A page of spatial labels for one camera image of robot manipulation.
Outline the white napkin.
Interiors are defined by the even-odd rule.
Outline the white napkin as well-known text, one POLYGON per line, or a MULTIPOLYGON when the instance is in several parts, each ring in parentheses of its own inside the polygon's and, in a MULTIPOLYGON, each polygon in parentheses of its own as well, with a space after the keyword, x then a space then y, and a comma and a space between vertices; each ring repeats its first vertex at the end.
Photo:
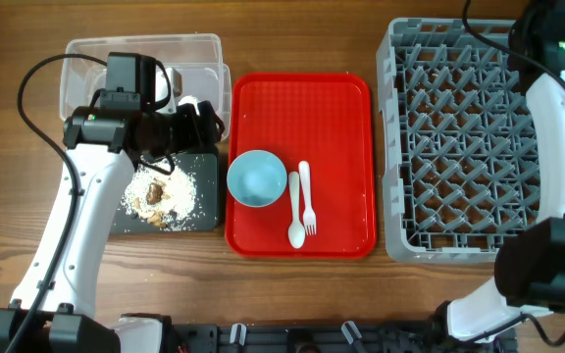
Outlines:
POLYGON ((181 98, 178 105, 181 106, 181 105, 185 105, 185 104, 191 104, 191 105, 197 106, 198 103, 199 103, 199 100, 195 96, 187 95, 187 96, 183 96, 181 98))

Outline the rice and food scraps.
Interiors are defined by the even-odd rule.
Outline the rice and food scraps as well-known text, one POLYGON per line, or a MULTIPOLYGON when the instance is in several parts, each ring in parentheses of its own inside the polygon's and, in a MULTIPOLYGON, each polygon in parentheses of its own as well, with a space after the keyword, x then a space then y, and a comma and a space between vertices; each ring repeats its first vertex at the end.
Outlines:
POLYGON ((170 175, 150 169, 135 172, 120 210, 163 231, 188 230, 196 209, 195 174, 176 167, 170 175))

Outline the light blue bowl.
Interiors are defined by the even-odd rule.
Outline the light blue bowl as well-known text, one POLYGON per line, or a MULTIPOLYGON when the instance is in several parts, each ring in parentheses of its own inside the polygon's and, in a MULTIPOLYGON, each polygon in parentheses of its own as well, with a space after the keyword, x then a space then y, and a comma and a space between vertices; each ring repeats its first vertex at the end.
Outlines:
POLYGON ((227 187, 232 198, 251 208, 275 203, 287 185, 282 160, 265 150, 250 150, 238 155, 230 164, 227 187))

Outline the white plastic fork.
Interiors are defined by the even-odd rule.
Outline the white plastic fork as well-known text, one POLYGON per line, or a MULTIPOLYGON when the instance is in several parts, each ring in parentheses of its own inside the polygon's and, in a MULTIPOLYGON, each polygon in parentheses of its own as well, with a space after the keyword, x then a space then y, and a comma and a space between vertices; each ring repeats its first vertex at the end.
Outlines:
POLYGON ((304 200, 303 224, 305 226, 305 231, 307 234, 316 235, 317 219, 312 206, 311 174, 309 163, 307 161, 301 161, 298 164, 298 171, 304 200))

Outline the white plastic spoon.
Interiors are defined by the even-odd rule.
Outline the white plastic spoon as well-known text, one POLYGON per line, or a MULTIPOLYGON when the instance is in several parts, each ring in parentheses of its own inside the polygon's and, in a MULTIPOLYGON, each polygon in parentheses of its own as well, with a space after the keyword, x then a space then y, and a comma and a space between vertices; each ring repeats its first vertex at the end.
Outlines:
POLYGON ((288 228, 288 240, 294 249, 300 249, 305 241, 306 233, 300 221, 300 177, 298 172, 288 176, 288 191, 290 196, 292 220, 288 228))

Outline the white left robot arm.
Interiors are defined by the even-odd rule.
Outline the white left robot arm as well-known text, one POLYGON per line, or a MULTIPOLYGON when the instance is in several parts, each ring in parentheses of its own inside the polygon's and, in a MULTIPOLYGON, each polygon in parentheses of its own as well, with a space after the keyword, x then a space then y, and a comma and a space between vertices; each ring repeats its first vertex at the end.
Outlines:
POLYGON ((225 131, 207 101, 167 111, 155 92, 157 59, 112 52, 106 83, 65 120, 54 151, 60 186, 41 241, 10 303, 0 308, 0 352, 181 352, 168 316, 96 322, 97 278, 121 198, 138 167, 214 146, 225 131))

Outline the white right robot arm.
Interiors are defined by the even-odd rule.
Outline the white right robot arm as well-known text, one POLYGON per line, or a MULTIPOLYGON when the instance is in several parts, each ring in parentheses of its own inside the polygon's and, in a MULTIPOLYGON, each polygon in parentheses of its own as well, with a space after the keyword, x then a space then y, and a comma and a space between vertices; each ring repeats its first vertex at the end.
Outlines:
POLYGON ((539 214, 505 241, 491 279, 442 303, 429 322, 433 344, 481 345, 529 321, 549 346, 565 343, 565 0, 532 1, 507 45, 466 31, 509 58, 537 134, 539 214))

